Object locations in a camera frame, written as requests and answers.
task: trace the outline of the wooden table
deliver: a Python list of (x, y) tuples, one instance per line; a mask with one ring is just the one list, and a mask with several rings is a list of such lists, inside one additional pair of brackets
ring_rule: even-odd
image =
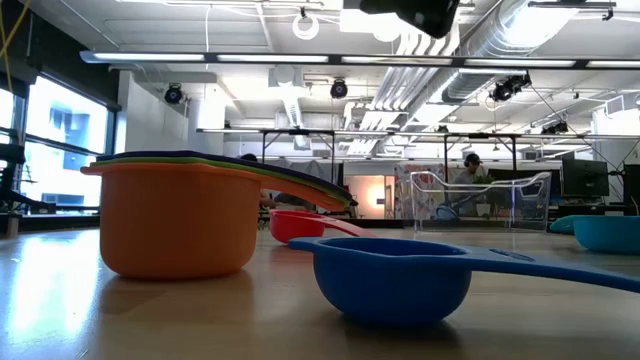
[[(413, 237), (408, 230), (378, 233)], [(445, 322), (379, 329), (344, 320), (316, 285), (312, 255), (280, 246), (267, 231), (259, 232), (241, 273), (172, 283), (115, 276), (99, 260), (98, 236), (91, 230), (0, 241), (1, 359), (640, 358), (640, 295), (624, 291), (476, 273)], [(591, 254), (571, 237), (420, 237), (640, 275), (640, 258)]]

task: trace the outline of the table surface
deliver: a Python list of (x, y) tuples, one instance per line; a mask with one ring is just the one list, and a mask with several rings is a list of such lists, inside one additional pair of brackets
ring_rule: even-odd
[[(589, 253), (572, 237), (477, 231), (418, 238), (640, 275), (639, 257)], [(1, 359), (640, 358), (640, 295), (620, 290), (475, 273), (462, 306), (440, 324), (373, 328), (345, 320), (318, 289), (312, 255), (281, 246), (267, 231), (258, 233), (242, 272), (169, 283), (118, 277), (100, 260), (98, 239), (88, 230), (0, 240)]]

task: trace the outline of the ceiling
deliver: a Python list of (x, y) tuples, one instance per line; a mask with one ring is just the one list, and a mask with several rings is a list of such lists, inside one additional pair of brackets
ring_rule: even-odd
[[(475, 4), (475, 10), (460, 16), (461, 34), (479, 21), (496, 0), (463, 2)], [(342, 1), (324, 3), (324, 10), (315, 13), (337, 21)], [(617, 3), (616, 16), (608, 22), (600, 19), (602, 10), (581, 11), (533, 56), (638, 57), (640, 37), (632, 34), (640, 33), (640, 1), (617, 0)], [(116, 0), (33, 0), (32, 7), (43, 18), (97, 51), (205, 51), (206, 48), (208, 7)], [(265, 8), (264, 14), (269, 17), (264, 18), (264, 26), (256, 17), (257, 11), (255, 8), (213, 8), (208, 22), (210, 51), (390, 54), (399, 45), (399, 41), (378, 41), (371, 34), (342, 33), (337, 24), (327, 21), (320, 21), (317, 37), (301, 40), (291, 30), (293, 17), (271, 17), (295, 14), (298, 10)], [(544, 19), (534, 26), (545, 26)], [(237, 108), (242, 109), (241, 115), (232, 116), (273, 118), (275, 112), (283, 110), (282, 101), (260, 98), (261, 89), (267, 86), (269, 67), (211, 65), (205, 68), (204, 65), (161, 64), (146, 71), (161, 74), (213, 72), (235, 97)], [(302, 70), (305, 82), (312, 86), (311, 96), (300, 101), (302, 111), (341, 115), (351, 97), (374, 96), (387, 69), (303, 66)], [(331, 100), (329, 88), (334, 77), (346, 79), (349, 99)], [(499, 130), (522, 131), (530, 122), (549, 116), (553, 112), (550, 107), (555, 111), (574, 109), (568, 110), (571, 123), (576, 130), (586, 131), (590, 128), (589, 110), (602, 104), (590, 98), (607, 99), (619, 89), (640, 89), (640, 72), (532, 71), (531, 77), (548, 105), (538, 94), (528, 90), (493, 111), (494, 105), (486, 99), (487, 91), (483, 91), (470, 101), (476, 106), (463, 106), (453, 114), (456, 122), (449, 124), (450, 131), (488, 130), (495, 126), (492, 123), (497, 123)], [(204, 84), (190, 84), (185, 88), (197, 96), (204, 91)], [(580, 93), (577, 100), (574, 99), (576, 91)]]

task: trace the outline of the person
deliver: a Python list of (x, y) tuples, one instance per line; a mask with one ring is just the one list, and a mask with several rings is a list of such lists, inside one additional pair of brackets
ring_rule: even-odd
[[(240, 156), (240, 160), (258, 162), (258, 158), (251, 153)], [(260, 206), (274, 208), (278, 206), (278, 203), (271, 200), (263, 190), (260, 190)]]
[[(460, 174), (458, 174), (458, 176), (456, 176), (453, 179), (453, 184), (457, 184), (457, 185), (473, 184), (473, 178), (476, 176), (476, 173), (480, 168), (480, 164), (482, 164), (482, 161), (480, 161), (480, 156), (478, 156), (478, 154), (467, 155), (467, 157), (464, 159), (465, 170)], [(464, 191), (464, 190), (471, 190), (471, 189), (457, 188), (457, 190)], [(458, 210), (458, 213), (460, 216), (476, 216), (475, 202), (471, 199), (466, 201), (464, 200), (465, 198), (469, 197), (472, 194), (473, 194), (472, 192), (468, 192), (468, 193), (460, 193), (458, 195), (451, 196), (451, 200), (453, 202), (464, 201), (464, 203), (461, 204)]]

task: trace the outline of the window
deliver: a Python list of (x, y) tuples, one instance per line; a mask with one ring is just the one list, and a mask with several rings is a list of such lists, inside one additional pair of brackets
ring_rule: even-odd
[(27, 141), (22, 193), (57, 205), (98, 206), (100, 177), (80, 173), (95, 157)]
[(50, 80), (30, 88), (27, 134), (103, 153), (107, 108)]
[(11, 128), (13, 122), (13, 94), (0, 89), (0, 127)]

